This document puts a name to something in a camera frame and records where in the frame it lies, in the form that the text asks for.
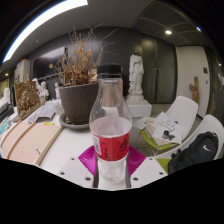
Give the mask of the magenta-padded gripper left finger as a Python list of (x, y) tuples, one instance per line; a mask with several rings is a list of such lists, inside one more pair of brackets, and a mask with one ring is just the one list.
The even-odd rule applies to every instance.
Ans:
[(86, 149), (78, 157), (70, 157), (59, 170), (58, 176), (84, 188), (93, 188), (97, 173), (97, 157), (94, 147)]

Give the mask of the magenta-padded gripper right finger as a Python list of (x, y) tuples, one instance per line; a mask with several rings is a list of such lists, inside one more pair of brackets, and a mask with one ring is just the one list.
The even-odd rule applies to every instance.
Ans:
[(154, 157), (146, 157), (130, 146), (127, 158), (127, 170), (131, 188), (140, 188), (167, 175)]

